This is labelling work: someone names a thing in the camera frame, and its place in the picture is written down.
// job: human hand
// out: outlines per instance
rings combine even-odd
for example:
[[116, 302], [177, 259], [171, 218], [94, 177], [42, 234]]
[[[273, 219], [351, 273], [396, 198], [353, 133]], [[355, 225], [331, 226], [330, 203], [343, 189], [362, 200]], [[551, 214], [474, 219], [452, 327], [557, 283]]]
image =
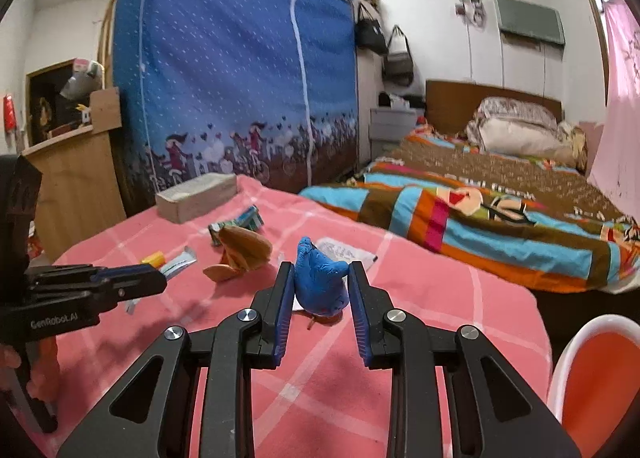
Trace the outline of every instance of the human hand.
[[[53, 402], [60, 388], [60, 365], [58, 364], [58, 345], [55, 337], [37, 342], [38, 360], [31, 366], [31, 379], [27, 383], [27, 393], [31, 398], [43, 402]], [[2, 369], [16, 370], [22, 361], [20, 355], [10, 346], [0, 345], [0, 372]], [[9, 384], [0, 373], [0, 390], [8, 390]]]

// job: blue clay figure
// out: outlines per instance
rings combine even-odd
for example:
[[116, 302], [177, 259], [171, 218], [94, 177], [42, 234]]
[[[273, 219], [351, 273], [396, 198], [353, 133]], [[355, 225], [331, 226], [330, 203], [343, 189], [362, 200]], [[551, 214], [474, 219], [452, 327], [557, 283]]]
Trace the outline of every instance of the blue clay figure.
[[295, 266], [296, 297], [307, 312], [321, 317], [334, 317], [349, 304], [342, 278], [349, 273], [344, 261], [332, 261], [318, 250], [311, 239], [298, 243]]

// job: black bag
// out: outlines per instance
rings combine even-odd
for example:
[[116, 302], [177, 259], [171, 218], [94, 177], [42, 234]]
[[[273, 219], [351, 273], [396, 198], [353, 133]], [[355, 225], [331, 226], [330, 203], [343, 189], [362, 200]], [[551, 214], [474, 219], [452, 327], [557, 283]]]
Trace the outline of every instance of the black bag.
[[384, 78], [386, 82], [392, 82], [393, 84], [407, 88], [411, 86], [414, 81], [414, 58], [411, 56], [409, 41], [398, 25], [394, 26], [391, 37], [389, 37], [389, 42], [386, 44], [386, 49], [388, 50], [389, 46], [391, 46], [391, 41], [395, 35], [404, 37], [406, 51], [386, 54], [385, 61], [382, 65], [382, 78]]
[[378, 55], [386, 55], [385, 35], [380, 22], [374, 19], [369, 11], [360, 3], [358, 7], [358, 22], [356, 22], [356, 45], [359, 48], [371, 50]]

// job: colorful bedspread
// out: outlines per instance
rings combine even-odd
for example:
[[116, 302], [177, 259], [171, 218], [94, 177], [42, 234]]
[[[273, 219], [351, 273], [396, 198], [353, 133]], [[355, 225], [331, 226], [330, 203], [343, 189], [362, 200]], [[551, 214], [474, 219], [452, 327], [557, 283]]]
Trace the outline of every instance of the colorful bedspread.
[[615, 286], [640, 269], [638, 226], [575, 170], [479, 154], [428, 127], [361, 181], [302, 195], [532, 289]]

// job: pink tablecloth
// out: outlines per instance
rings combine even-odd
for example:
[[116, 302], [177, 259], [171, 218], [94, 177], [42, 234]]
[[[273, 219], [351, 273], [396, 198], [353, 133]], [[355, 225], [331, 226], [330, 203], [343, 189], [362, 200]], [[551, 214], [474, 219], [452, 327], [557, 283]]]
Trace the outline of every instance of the pink tablecloth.
[[[100, 325], [59, 338], [60, 429], [40, 442], [50, 456], [167, 326], [205, 329], [249, 306], [258, 289], [273, 284], [279, 253], [294, 261], [296, 245], [304, 235], [312, 240], [329, 236], [376, 253], [378, 261], [367, 272], [369, 281], [386, 289], [397, 307], [444, 329], [475, 324], [532, 388], [546, 397], [550, 347], [536, 301], [525, 288], [335, 215], [301, 197], [266, 189], [249, 178], [240, 177], [239, 185], [238, 196], [207, 216], [174, 225], [150, 209], [79, 243], [60, 258], [59, 264], [120, 266], [137, 263], [158, 250], [173, 257], [189, 245], [198, 262], [171, 280], [164, 294], [143, 299], [134, 316], [120, 305], [103, 314]], [[212, 248], [206, 226], [236, 217], [251, 203], [260, 208], [266, 223], [264, 234], [273, 243], [273, 266], [216, 285], [202, 273], [221, 254]], [[281, 367], [253, 372], [257, 456], [384, 456], [390, 372], [364, 368], [350, 309], [333, 327], [316, 324], [307, 330], [307, 324], [306, 317], [294, 315]], [[438, 377], [444, 399], [441, 379]], [[448, 417], [446, 401], [441, 406], [443, 417]], [[443, 427], [446, 453], [450, 454], [448, 422]], [[195, 433], [193, 457], [197, 456]]]

